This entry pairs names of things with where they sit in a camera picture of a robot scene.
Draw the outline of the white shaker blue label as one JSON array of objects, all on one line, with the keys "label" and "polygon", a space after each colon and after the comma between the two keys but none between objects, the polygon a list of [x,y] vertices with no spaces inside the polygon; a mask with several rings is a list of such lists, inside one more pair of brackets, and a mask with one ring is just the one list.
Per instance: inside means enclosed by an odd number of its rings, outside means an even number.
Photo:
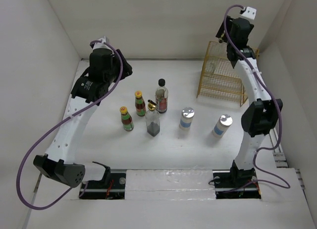
[{"label": "white shaker blue label", "polygon": [[233,119],[230,115],[228,114],[221,115],[212,130],[212,134],[215,137],[222,138],[225,132],[228,130],[228,128],[232,125],[232,123],[233,123]]}]

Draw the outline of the black cap soy sauce bottle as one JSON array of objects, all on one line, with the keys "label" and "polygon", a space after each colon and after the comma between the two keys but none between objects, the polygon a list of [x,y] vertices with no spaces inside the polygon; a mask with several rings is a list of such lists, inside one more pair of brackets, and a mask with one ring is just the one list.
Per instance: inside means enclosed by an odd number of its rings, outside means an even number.
[{"label": "black cap soy sauce bottle", "polygon": [[156,99],[156,110],[163,114],[167,111],[168,105],[168,89],[165,86],[165,80],[159,79],[158,80],[158,88],[155,92],[155,99]]}]

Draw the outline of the dark sauce cruet gold spout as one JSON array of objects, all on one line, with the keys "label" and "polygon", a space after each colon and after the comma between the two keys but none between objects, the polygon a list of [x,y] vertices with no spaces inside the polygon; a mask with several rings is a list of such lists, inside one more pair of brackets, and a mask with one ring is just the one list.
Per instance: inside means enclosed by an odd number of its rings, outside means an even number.
[{"label": "dark sauce cruet gold spout", "polygon": [[148,111],[146,112],[145,118],[147,133],[152,137],[157,136],[160,132],[160,118],[156,106],[156,103],[152,100],[148,100]]}]

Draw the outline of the white shaker silver lid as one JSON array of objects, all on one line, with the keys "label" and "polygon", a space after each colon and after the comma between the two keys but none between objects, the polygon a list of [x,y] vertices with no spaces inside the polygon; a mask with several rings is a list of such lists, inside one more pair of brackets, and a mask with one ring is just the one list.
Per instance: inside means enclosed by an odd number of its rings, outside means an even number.
[{"label": "white shaker silver lid", "polygon": [[180,118],[180,124],[179,127],[182,130],[188,131],[191,127],[191,123],[193,121],[195,115],[195,111],[191,107],[185,107],[181,111],[181,118]]}]

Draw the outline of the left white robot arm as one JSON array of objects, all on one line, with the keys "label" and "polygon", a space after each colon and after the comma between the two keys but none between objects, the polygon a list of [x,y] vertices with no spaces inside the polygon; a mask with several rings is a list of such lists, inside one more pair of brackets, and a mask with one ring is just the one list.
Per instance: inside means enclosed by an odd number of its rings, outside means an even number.
[{"label": "left white robot arm", "polygon": [[110,47],[107,37],[92,41],[90,46],[89,67],[71,90],[66,122],[58,128],[44,155],[33,160],[45,177],[71,188],[87,179],[87,167],[75,162],[75,153],[89,119],[115,84],[132,74],[131,65],[119,49]]}]

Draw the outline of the clear glass cruet gold spout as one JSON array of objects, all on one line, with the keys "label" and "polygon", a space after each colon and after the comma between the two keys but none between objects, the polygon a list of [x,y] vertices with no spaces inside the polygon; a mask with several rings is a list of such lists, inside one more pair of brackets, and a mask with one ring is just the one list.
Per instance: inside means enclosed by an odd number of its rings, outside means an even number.
[{"label": "clear glass cruet gold spout", "polygon": [[206,57],[206,74],[212,76],[220,63],[226,59],[226,43],[218,38],[214,41],[210,41]]}]

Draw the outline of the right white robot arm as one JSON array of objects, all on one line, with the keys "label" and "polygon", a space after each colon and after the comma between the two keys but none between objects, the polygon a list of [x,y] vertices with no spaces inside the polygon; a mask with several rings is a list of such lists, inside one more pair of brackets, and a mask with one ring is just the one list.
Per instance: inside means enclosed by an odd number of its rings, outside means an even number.
[{"label": "right white robot arm", "polygon": [[216,37],[226,43],[227,58],[240,77],[248,96],[249,107],[241,117],[244,131],[243,140],[237,157],[225,178],[233,187],[241,187],[251,182],[255,174],[255,160],[264,138],[275,128],[282,125],[281,110],[283,102],[276,99],[266,87],[257,67],[256,55],[248,46],[248,37],[254,25],[256,9],[249,6],[240,8],[240,17],[232,18],[226,12]]}]

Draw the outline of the red sauce bottle yellow cap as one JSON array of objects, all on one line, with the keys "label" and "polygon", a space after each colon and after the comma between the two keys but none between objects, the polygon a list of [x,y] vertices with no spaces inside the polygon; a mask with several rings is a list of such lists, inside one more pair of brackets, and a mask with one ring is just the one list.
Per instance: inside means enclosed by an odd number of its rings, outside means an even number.
[{"label": "red sauce bottle yellow cap", "polygon": [[141,91],[135,92],[135,108],[138,116],[146,115],[146,105]]}]

